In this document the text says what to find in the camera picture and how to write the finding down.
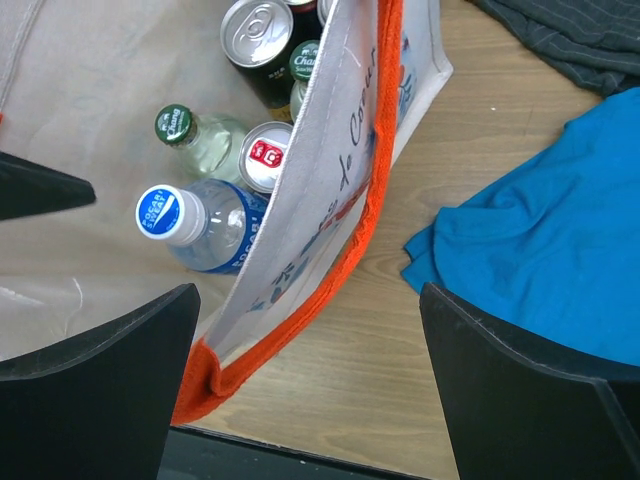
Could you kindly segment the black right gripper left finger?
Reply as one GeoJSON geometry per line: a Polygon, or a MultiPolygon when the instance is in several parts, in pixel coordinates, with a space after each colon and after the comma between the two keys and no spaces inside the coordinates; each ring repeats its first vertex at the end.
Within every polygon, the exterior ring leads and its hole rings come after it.
{"type": "Polygon", "coordinates": [[[200,303],[180,285],[2,361],[2,478],[156,478],[200,303]]]}

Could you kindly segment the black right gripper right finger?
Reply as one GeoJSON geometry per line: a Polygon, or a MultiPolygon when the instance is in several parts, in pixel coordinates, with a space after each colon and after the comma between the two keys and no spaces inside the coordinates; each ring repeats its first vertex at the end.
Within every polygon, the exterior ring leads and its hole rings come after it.
{"type": "Polygon", "coordinates": [[[420,311],[463,479],[636,479],[639,369],[425,284],[420,311]]]}

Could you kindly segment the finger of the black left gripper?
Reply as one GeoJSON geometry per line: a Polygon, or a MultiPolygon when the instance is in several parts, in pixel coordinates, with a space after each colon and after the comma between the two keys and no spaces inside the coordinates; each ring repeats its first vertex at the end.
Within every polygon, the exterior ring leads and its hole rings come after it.
{"type": "Polygon", "coordinates": [[[61,212],[96,202],[87,180],[1,153],[2,220],[61,212]]]}

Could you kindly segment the beige canvas tote bag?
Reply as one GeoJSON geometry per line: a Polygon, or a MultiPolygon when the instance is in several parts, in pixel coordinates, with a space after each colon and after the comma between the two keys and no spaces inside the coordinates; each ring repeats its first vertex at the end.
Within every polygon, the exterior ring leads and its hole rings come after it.
{"type": "Polygon", "coordinates": [[[202,324],[173,420],[230,398],[342,287],[392,165],[453,68],[436,1],[339,1],[262,224],[229,278],[189,271],[138,230],[152,185],[181,179],[152,131],[183,102],[261,122],[222,49],[226,1],[5,1],[1,149],[90,182],[94,205],[1,225],[1,355],[12,359],[195,283],[202,324]]]}

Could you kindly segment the Pocari Sweat bottle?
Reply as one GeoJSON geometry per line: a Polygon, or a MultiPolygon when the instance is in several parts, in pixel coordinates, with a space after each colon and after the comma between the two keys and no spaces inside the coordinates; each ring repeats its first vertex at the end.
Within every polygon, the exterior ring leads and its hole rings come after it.
{"type": "Polygon", "coordinates": [[[159,184],[139,198],[135,221],[189,270],[236,275],[256,240],[268,199],[216,179],[159,184]]]}

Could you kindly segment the teal blue shirt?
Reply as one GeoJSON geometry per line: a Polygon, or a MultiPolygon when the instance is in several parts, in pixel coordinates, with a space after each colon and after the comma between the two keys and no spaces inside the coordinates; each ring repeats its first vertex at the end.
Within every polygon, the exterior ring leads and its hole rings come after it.
{"type": "Polygon", "coordinates": [[[555,143],[405,246],[414,290],[444,287],[561,345],[639,362],[639,92],[569,121],[555,143]]]}

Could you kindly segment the green cap glass bottle front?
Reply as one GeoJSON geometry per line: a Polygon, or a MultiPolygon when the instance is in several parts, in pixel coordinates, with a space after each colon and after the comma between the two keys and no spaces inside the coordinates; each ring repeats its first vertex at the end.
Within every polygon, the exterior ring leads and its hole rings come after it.
{"type": "Polygon", "coordinates": [[[239,156],[249,129],[239,120],[217,114],[198,115],[182,104],[164,106],[156,115],[157,138],[171,147],[194,178],[215,178],[242,188],[239,156]]]}

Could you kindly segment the green cap glass bottle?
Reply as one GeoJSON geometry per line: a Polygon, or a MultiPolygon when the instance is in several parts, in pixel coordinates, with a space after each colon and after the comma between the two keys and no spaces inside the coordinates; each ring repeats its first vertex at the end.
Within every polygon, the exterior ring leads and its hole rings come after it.
{"type": "Polygon", "coordinates": [[[198,115],[182,104],[164,106],[156,115],[157,138],[171,147],[194,178],[215,178],[242,188],[239,156],[249,129],[239,120],[217,114],[198,115]]]}
{"type": "Polygon", "coordinates": [[[290,56],[289,69],[294,79],[290,95],[290,113],[293,121],[296,121],[304,102],[319,46],[319,40],[306,40],[300,43],[290,56]]]}

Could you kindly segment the red tab can front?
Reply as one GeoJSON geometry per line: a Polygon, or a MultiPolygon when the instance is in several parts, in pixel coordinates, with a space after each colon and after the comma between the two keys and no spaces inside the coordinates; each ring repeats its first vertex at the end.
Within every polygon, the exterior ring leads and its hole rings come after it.
{"type": "Polygon", "coordinates": [[[262,123],[243,139],[239,169],[244,182],[254,191],[271,195],[290,143],[293,126],[279,121],[262,123]]]}

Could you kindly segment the black soda can left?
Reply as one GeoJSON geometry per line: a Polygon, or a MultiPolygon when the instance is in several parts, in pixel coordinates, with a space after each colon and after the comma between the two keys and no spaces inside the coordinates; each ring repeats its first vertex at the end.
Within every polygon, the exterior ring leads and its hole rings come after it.
{"type": "Polygon", "coordinates": [[[248,82],[271,117],[290,123],[289,70],[293,50],[318,40],[322,27],[315,1],[243,0],[223,17],[220,38],[225,55],[248,82]]]}

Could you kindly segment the green cap glass bottle back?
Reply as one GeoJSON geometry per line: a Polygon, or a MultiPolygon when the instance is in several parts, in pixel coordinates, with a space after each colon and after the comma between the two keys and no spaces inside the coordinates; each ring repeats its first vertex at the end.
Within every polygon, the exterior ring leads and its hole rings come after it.
{"type": "Polygon", "coordinates": [[[296,121],[304,102],[319,46],[319,40],[306,40],[300,43],[290,56],[289,69],[294,79],[290,95],[290,113],[293,121],[296,121]]]}

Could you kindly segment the dark grey buttoned garment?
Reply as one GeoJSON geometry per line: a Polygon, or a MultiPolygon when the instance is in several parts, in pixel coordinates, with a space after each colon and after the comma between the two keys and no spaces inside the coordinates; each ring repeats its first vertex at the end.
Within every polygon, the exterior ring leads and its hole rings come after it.
{"type": "Polygon", "coordinates": [[[524,47],[602,97],[639,85],[637,1],[475,1],[524,47]]]}

